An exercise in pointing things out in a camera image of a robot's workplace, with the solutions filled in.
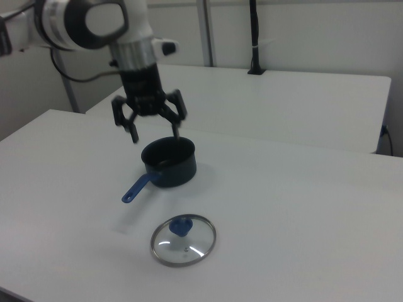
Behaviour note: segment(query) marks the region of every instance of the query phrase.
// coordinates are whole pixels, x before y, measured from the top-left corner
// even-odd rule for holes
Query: glass lid
[[[206,218],[179,215],[165,221],[152,234],[152,255],[166,266],[190,266],[207,257],[216,236],[214,225]]]

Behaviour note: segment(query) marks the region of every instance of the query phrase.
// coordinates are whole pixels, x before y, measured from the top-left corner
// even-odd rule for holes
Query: saucepan
[[[180,186],[196,174],[195,144],[184,137],[166,137],[150,145],[141,153],[146,174],[122,197],[130,203],[150,181],[157,187]]]

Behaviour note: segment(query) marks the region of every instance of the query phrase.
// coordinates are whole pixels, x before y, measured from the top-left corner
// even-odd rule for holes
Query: cable
[[[26,4],[22,5],[19,10],[17,10],[15,13],[9,14],[7,17],[3,17],[4,21],[8,21],[10,19],[13,19],[15,16],[18,16],[19,14],[25,12],[26,10],[33,8],[35,5],[34,1],[29,1]]]
[[[50,49],[50,59],[52,60],[52,63],[54,65],[54,67],[56,68],[56,70],[63,76],[65,77],[67,80],[70,80],[72,82],[77,82],[77,83],[88,83],[88,82],[92,82],[96,79],[99,79],[100,77],[104,77],[104,76],[113,76],[115,74],[120,74],[119,71],[108,71],[108,72],[102,72],[100,74],[97,74],[93,77],[90,77],[88,79],[75,79],[67,74],[65,74],[63,72],[63,70],[61,70],[59,68],[59,66],[57,65],[56,61],[55,61],[55,57],[54,57],[54,50],[51,48]]]
[[[390,145],[390,156],[393,156],[393,144],[392,144],[392,138],[390,137],[390,133],[388,131],[388,129],[386,128],[385,130],[385,134],[388,135],[389,138],[389,145]]]

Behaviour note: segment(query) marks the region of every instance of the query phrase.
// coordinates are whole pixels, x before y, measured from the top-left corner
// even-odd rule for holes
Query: saucepan handle
[[[146,173],[141,175],[135,184],[122,197],[122,201],[124,203],[131,203],[149,181],[156,181],[158,178],[160,178],[160,175],[156,173]]]

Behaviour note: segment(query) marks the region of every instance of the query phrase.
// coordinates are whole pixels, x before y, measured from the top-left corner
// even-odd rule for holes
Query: blue knob
[[[190,218],[178,218],[169,224],[169,230],[179,237],[185,237],[192,226],[193,221]]]

